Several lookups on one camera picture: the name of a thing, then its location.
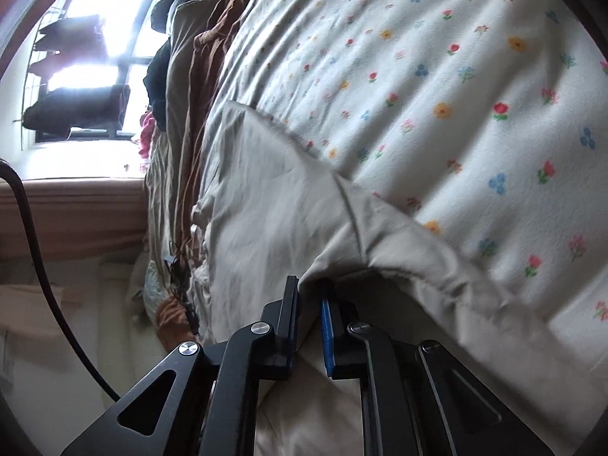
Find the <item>dark hanging clothes at window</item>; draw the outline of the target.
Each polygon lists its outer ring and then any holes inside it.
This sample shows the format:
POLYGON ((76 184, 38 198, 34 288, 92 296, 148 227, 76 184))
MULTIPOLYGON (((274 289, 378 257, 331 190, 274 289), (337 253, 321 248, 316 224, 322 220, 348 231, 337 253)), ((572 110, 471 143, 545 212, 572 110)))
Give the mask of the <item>dark hanging clothes at window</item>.
POLYGON ((131 140, 149 108, 143 83, 166 37, 160 0, 60 0, 41 19, 30 55, 22 125, 39 142, 131 140))

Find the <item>white floral bed sheet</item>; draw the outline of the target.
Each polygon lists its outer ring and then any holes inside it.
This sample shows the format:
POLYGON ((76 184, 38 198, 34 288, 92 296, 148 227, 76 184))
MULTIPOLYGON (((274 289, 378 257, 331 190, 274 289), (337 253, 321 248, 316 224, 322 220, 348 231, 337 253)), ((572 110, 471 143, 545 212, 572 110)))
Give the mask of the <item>white floral bed sheet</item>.
POLYGON ((230 101, 289 130, 607 375, 607 62, 560 0, 250 0, 230 101))

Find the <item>beige large garment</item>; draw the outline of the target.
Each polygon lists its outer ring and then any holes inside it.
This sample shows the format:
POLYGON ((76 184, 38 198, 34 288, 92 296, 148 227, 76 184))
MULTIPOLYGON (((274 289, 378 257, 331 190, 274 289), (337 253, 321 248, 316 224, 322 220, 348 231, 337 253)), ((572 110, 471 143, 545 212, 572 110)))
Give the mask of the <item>beige large garment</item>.
POLYGON ((299 280, 297 366, 263 387, 256 454, 363 453, 358 384, 324 371, 327 279, 391 337, 443 343, 557 455, 572 454, 606 409, 606 383, 520 298, 256 110, 223 109, 206 175, 192 227, 202 343, 226 341, 281 298, 288 276, 299 280))

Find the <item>pale green pillow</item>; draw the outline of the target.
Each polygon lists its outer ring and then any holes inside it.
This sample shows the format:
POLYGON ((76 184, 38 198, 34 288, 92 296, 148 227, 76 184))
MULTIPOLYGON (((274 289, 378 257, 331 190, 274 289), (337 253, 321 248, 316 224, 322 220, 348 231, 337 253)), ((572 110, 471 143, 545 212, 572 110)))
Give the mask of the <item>pale green pillow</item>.
POLYGON ((158 266, 151 260, 144 273, 142 299, 145 313, 152 323, 157 323, 157 313, 168 298, 169 294, 164 286, 158 266))

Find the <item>pink red garment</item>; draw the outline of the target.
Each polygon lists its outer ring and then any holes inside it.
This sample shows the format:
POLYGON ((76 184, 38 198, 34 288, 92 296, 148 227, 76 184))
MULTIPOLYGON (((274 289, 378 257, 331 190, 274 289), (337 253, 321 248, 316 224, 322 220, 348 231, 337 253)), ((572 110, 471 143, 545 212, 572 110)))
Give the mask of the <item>pink red garment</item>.
POLYGON ((149 110, 140 118, 141 130, 138 138, 139 155, 142 158, 149 158, 149 151, 152 147, 152 135, 157 127, 152 111, 149 110))

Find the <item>cream padded headboard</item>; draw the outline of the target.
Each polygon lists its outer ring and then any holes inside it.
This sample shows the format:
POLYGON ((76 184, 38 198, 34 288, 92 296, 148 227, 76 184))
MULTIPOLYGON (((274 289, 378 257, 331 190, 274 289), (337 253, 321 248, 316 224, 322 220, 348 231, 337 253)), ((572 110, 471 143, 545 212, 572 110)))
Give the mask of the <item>cream padded headboard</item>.
POLYGON ((117 394, 123 395, 166 355, 157 325, 143 305, 144 273, 149 253, 135 260, 105 260, 99 267, 98 368, 117 394))

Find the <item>black clothes pile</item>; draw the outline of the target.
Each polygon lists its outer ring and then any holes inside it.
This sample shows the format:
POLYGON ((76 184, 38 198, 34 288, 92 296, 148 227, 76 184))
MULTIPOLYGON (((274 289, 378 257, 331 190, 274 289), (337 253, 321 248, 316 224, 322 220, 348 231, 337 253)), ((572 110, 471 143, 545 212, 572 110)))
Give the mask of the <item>black clothes pile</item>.
POLYGON ((149 108, 157 127, 166 131, 166 87, 171 55, 171 24, 178 6, 193 0, 161 0, 150 14, 152 30, 168 35, 167 40, 157 50, 143 78, 143 84, 149 97, 149 108))

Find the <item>rust brown blanket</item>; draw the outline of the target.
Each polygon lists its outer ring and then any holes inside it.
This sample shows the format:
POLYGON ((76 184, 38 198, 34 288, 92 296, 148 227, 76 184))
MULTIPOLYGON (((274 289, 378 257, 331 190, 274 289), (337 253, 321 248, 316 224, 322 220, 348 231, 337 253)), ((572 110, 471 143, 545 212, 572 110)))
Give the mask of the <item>rust brown blanket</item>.
MULTIPOLYGON (((176 222, 173 237, 190 265, 191 212, 198 198, 201 182, 201 151, 205 124, 211 105, 219 90, 220 71, 238 30, 241 17, 250 0, 218 0, 208 22, 208 29, 194 38, 190 68, 188 112, 182 141, 175 207, 176 222)), ((195 340, 188 327, 184 308, 169 289, 169 298, 157 313, 157 334, 167 351, 180 343, 195 340)))

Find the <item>pink curtain left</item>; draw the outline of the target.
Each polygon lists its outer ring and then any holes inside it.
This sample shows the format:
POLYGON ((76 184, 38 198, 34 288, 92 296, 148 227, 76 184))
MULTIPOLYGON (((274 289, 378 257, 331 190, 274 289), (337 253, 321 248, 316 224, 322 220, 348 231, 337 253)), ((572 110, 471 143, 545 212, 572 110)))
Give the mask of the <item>pink curtain left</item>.
POLYGON ((41 254, 80 260, 142 243, 147 199, 141 178, 26 180, 41 254))

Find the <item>beige duvet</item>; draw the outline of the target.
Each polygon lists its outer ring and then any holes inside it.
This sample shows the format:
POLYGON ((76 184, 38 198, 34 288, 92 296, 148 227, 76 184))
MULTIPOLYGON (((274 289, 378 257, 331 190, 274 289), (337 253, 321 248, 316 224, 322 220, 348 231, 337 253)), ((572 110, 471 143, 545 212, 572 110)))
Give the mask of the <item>beige duvet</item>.
POLYGON ((147 249, 159 269, 169 295, 170 276, 164 263, 169 241, 174 240, 175 207, 182 141, 188 112, 190 68, 194 38, 208 29, 219 0, 193 0, 177 7, 171 24, 171 55, 166 87, 166 131, 152 135, 147 193, 147 249))

